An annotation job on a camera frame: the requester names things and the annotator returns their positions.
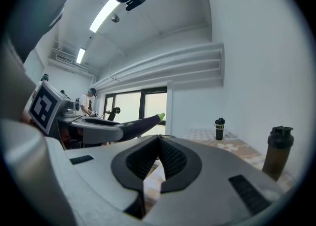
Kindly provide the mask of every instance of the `shaker bottle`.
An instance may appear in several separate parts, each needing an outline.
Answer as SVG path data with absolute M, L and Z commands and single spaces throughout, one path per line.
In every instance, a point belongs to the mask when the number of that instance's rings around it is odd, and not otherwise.
M 215 121 L 214 126 L 216 126 L 216 140 L 223 140 L 224 124 L 225 120 L 223 118 L 219 118 Z
M 280 177 L 291 146 L 294 142 L 294 137 L 291 135 L 293 128 L 275 127 L 268 137 L 268 152 L 262 171 L 273 178 L 275 181 Z

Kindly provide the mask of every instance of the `ceiling light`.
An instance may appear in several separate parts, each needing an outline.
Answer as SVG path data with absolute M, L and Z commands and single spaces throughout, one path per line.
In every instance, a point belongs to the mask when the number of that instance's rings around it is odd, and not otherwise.
M 77 57 L 77 63 L 81 63 L 81 60 L 82 60 L 82 58 L 83 58 L 83 55 L 84 55 L 84 53 L 85 53 L 85 49 L 84 48 L 80 48 L 80 50 L 79 50 L 79 54 L 78 54 L 78 57 Z
M 102 25 L 103 21 L 107 18 L 107 16 L 109 16 L 112 13 L 112 11 L 114 11 L 114 9 L 118 5 L 118 1 L 109 0 L 93 21 L 92 25 L 90 26 L 90 30 L 96 33 L 96 31 L 98 31 L 99 27 Z

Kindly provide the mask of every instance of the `black padding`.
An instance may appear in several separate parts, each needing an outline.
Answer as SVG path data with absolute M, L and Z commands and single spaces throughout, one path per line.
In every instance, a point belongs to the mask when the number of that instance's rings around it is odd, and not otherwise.
M 243 175 L 237 175 L 228 180 L 252 215 L 256 215 L 269 207 L 270 202 Z
M 160 149 L 159 159 L 162 162 L 166 180 L 168 180 L 185 168 L 188 159 L 183 152 L 163 140 L 160 141 Z
M 81 163 L 90 161 L 90 160 L 92 160 L 92 159 L 94 159 L 94 158 L 91 157 L 90 155 L 86 155 L 86 156 L 82 156 L 82 157 L 71 158 L 71 159 L 69 159 L 69 160 L 70 160 L 70 162 L 71 162 L 73 165 L 76 165 L 76 164 L 81 164 Z
M 118 122 L 102 120 L 102 119 L 97 119 L 97 118 L 86 118 L 84 121 L 88 123 L 97 124 L 97 125 L 103 125 L 103 126 L 114 126 L 116 124 L 119 124 Z
M 150 142 L 127 157 L 127 167 L 144 180 L 157 159 L 157 142 Z
M 136 146 L 122 151 L 121 153 L 116 155 L 111 162 L 112 173 L 118 180 L 118 182 L 120 182 L 123 187 L 138 191 L 139 193 L 137 199 L 128 208 L 125 209 L 126 213 L 129 213 L 130 215 L 137 218 L 142 218 L 145 215 L 143 179 L 146 177 L 146 175 L 145 177 L 143 176 L 146 172 L 146 169 L 148 169 L 149 162 L 153 162 L 152 165 L 154 164 L 155 160 L 150 159 L 150 157 L 157 155 L 156 153 L 148 153 L 148 156 L 146 156 L 144 155 L 144 153 L 147 152 L 148 149 L 152 149 L 151 143 L 155 145 L 155 141 L 158 140 L 158 136 L 148 136 L 140 139 L 144 139 L 144 141 Z M 145 169 L 137 167 L 137 164 L 140 162 L 140 158 L 137 157 L 141 156 L 145 156 L 145 161 L 147 161 L 147 163 L 142 164 Z
M 202 170 L 202 161 L 193 150 L 167 138 L 159 139 L 159 159 L 166 177 L 160 192 L 181 191 L 198 177 Z
M 140 194 L 141 198 L 125 210 L 130 214 L 130 211 L 145 211 L 143 180 L 158 156 L 166 176 L 166 182 L 161 185 L 161 193 L 185 189 L 197 178 L 202 169 L 200 157 L 187 147 L 163 136 L 141 139 L 144 139 L 142 143 L 122 151 L 111 162 L 112 173 L 121 185 Z

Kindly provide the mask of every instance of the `pipe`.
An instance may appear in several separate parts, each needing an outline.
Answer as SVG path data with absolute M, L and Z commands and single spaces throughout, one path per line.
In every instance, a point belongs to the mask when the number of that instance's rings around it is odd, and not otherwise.
M 52 63 L 52 64 L 55 64 L 57 66 L 60 66 L 60 67 L 62 67 L 64 69 L 68 69 L 68 70 L 74 71 L 74 72 L 79 73 L 81 75 L 84 75 L 84 76 L 87 76 L 87 77 L 90 77 L 90 78 L 94 78 L 94 76 L 92 74 L 83 72 L 83 71 L 81 71 L 79 69 L 76 69 L 72 65 L 64 64 L 64 63 L 61 63 L 61 62 L 58 62 L 58 61 L 55 61 L 55 60 L 52 60 L 52 59 L 48 59 L 48 62 Z
M 219 71 L 219 69 L 207 69 L 207 70 L 203 70 L 203 71 L 191 71 L 191 72 L 186 72 L 183 74 L 172 74 L 172 75 L 165 75 L 160 77 L 160 80 L 165 80 L 165 82 L 171 82 L 172 78 L 176 78 L 176 77 L 180 77 L 180 76 L 187 76 L 187 75 L 194 75 L 194 74 L 201 74 L 201 73 L 209 73 L 209 72 L 216 72 Z M 214 76 L 214 77 L 209 77 L 210 80 L 214 80 L 214 79 L 220 79 L 221 77 L 218 76 Z M 104 92 L 113 92 L 118 90 L 118 88 L 120 87 L 125 87 L 125 86 L 132 86 L 134 84 L 139 84 L 139 83 L 145 83 L 145 82 L 157 82 L 157 78 L 150 78 L 150 79 L 146 79 L 146 80 L 138 80 L 138 81 L 134 81 L 128 84 L 124 84 L 124 85 L 118 85 L 118 84 L 113 84 L 110 85 L 109 87 L 100 90 L 100 93 L 104 93 Z
M 109 78 L 112 78 L 113 76 L 116 76 L 117 74 L 121 73 L 121 72 L 124 72 L 128 69 L 132 69 L 132 68 L 135 68 L 141 64 L 145 64 L 147 62 L 150 62 L 150 61 L 153 61 L 153 60 L 156 60 L 156 59 L 159 59 L 159 58 L 162 58 L 164 56 L 168 56 L 168 55 L 171 55 L 171 54 L 176 54 L 176 53 L 180 53 L 180 52 L 184 52 L 184 51 L 188 51 L 188 50 L 193 50 L 193 49 L 197 49 L 197 48 L 201 48 L 201 47 L 206 47 L 206 46 L 212 46 L 214 45 L 213 43 L 206 43 L 206 44 L 200 44 L 200 45 L 196 45 L 196 46 L 190 46 L 190 47 L 185 47 L 185 48 L 181 48 L 181 49 L 177 49 L 177 50 L 173 50 L 173 51 L 169 51 L 167 53 L 163 53 L 163 54 L 159 54 L 159 55 L 156 55 L 154 57 L 151 57 L 151 58 L 147 58 L 143 61 L 140 61 L 140 62 L 137 62 L 137 63 L 134 63 L 132 65 L 129 65 L 119 71 L 116 71 L 114 72 L 113 74 L 111 74 L 109 77 L 105 77 L 103 79 L 101 79 L 100 81 L 98 81 L 94 86 L 97 86 L 99 85 L 100 83 L 104 82 L 105 80 L 109 79 Z
M 218 52 L 218 50 L 195 52 L 195 54 L 197 55 L 197 56 L 195 56 L 195 58 L 200 57 L 200 56 L 204 56 L 205 54 L 211 54 L 213 52 Z M 168 60 L 168 61 L 164 62 L 160 67 L 156 67 L 157 66 L 156 64 L 152 64 L 151 66 L 147 67 L 146 69 L 150 70 L 150 69 L 155 69 L 156 68 L 156 70 L 158 70 L 158 69 L 166 68 L 166 67 L 172 65 L 172 63 L 177 61 L 177 60 L 185 60 L 185 59 L 189 59 L 190 57 L 192 57 L 191 53 L 183 54 L 181 58 L 175 58 L 173 60 Z M 211 61 L 218 61 L 218 60 L 219 60 L 219 58 L 216 58 L 216 59 L 205 59 L 204 61 L 211 62 Z M 124 79 L 127 76 L 131 76 L 131 75 L 137 74 L 137 73 L 139 73 L 139 71 L 138 70 L 136 70 L 136 71 L 134 70 L 134 71 L 131 71 L 131 72 L 127 73 L 127 74 L 123 74 L 121 76 L 115 77 L 115 80 L 121 80 L 121 79 Z
M 113 63 L 113 61 L 111 61 L 111 63 L 110 63 L 110 67 L 109 67 L 109 71 L 108 71 L 108 76 L 110 76 L 109 74 L 110 74 L 110 70 L 111 70 L 112 63 Z

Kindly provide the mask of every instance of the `person in background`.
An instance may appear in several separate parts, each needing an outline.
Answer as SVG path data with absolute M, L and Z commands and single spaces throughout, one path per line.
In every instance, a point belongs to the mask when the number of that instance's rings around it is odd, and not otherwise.
M 33 91 L 32 100 L 33 100 L 34 96 L 36 95 L 36 92 L 37 92 L 38 89 L 40 88 L 42 82 L 45 81 L 45 82 L 47 83 L 48 80 L 49 80 L 49 76 L 45 73 L 45 74 L 43 75 L 43 77 L 41 78 L 41 80 L 38 82 L 38 84 L 36 85 L 36 87 L 35 87 L 35 89 L 34 89 L 34 91 Z
M 34 89 L 32 95 L 31 95 L 31 97 L 29 98 L 28 102 L 26 103 L 26 106 L 24 107 L 23 114 L 22 114 L 22 116 L 21 116 L 21 118 L 20 118 L 20 121 L 21 121 L 21 122 L 26 123 L 26 124 L 29 124 L 29 123 L 30 123 L 30 121 L 31 121 L 31 116 L 29 115 L 28 111 L 29 111 L 29 109 L 30 109 L 30 106 L 31 106 L 31 104 L 32 104 L 32 101 L 33 101 L 33 99 L 34 99 L 34 97 L 35 97 L 35 95 L 36 95 L 36 92 L 39 90 L 41 84 L 42 84 L 43 82 L 47 83 L 48 80 L 49 80 L 49 76 L 45 73 L 45 74 L 42 76 L 41 80 L 36 84 L 36 87 L 35 87 L 35 89 Z
M 88 93 L 81 95 L 79 98 L 79 104 L 81 108 L 81 115 L 90 116 L 92 110 L 89 109 L 89 98 L 95 96 L 97 93 L 95 88 L 90 88 Z
M 91 100 L 89 100 L 89 107 L 88 107 L 88 109 L 89 109 L 90 111 L 92 111 L 92 106 L 91 106 L 91 104 L 92 104 L 92 102 L 91 102 Z
M 65 91 L 64 91 L 64 90 L 61 90 L 60 93 L 63 94 L 63 95 L 65 95 L 68 99 L 70 99 L 70 98 L 65 94 Z

